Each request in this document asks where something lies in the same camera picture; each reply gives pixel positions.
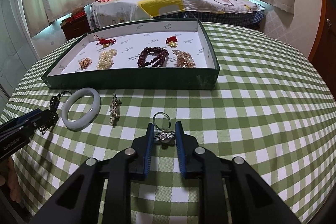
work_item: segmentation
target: bedspread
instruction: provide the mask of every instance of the bedspread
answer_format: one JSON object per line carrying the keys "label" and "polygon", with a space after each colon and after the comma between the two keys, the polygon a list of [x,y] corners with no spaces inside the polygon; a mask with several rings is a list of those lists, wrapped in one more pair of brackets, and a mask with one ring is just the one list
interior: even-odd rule
{"label": "bedspread", "polygon": [[97,28],[186,11],[249,14],[263,10],[261,5],[249,0],[111,0],[91,5]]}

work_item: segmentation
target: gold charm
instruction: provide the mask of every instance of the gold charm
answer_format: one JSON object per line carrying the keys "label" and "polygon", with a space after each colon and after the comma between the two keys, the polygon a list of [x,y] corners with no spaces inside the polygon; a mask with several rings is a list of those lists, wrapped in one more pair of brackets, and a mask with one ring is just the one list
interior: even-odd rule
{"label": "gold charm", "polygon": [[176,48],[176,47],[177,47],[177,43],[174,42],[174,41],[169,42],[168,45],[169,45],[170,47],[172,47],[172,48]]}
{"label": "gold charm", "polygon": [[88,66],[90,66],[92,63],[91,58],[84,58],[81,61],[79,61],[79,66],[81,67],[81,70],[87,69]]}

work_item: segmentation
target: green gingham tablecloth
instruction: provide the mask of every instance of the green gingham tablecloth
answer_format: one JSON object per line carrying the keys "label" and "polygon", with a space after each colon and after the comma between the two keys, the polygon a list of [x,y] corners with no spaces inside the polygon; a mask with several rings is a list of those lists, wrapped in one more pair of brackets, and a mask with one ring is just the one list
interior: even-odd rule
{"label": "green gingham tablecloth", "polygon": [[[299,219],[308,222],[335,183],[335,100],[295,48],[246,28],[204,27],[221,68],[215,90],[99,90],[101,110],[87,128],[72,132],[60,119],[52,132],[37,132],[14,155],[32,214],[88,157],[113,157],[145,134],[156,112],[164,111],[216,155],[246,159]],[[41,76],[72,42],[31,67],[1,122],[49,106],[59,91],[50,91]],[[113,92],[122,101],[115,128],[109,116]],[[59,114],[67,96],[61,98]],[[80,118],[92,102],[92,97],[78,100],[69,118]],[[131,196],[132,223],[198,221],[198,183],[181,178],[176,147],[154,147],[148,179],[132,182]]]}

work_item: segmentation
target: dark red beads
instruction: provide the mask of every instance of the dark red beads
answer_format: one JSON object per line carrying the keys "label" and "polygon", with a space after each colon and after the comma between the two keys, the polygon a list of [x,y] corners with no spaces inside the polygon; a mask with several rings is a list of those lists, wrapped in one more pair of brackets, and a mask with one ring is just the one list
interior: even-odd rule
{"label": "dark red beads", "polygon": [[[150,62],[145,62],[146,57],[148,56],[149,53],[154,53],[157,54],[158,56],[155,57],[153,60]],[[154,47],[154,48],[145,48],[139,55],[138,59],[138,67],[139,68],[145,68],[149,65],[152,65],[152,68],[156,67],[162,67],[163,63],[166,60],[166,57],[169,55],[168,51],[164,48],[160,47]]]}

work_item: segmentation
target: wooden door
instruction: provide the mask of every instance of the wooden door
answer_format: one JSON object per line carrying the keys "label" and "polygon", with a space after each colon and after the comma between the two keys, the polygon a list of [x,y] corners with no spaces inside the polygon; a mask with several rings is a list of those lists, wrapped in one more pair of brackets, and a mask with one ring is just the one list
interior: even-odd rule
{"label": "wooden door", "polygon": [[322,0],[318,37],[309,60],[336,98],[336,8],[330,0]]}

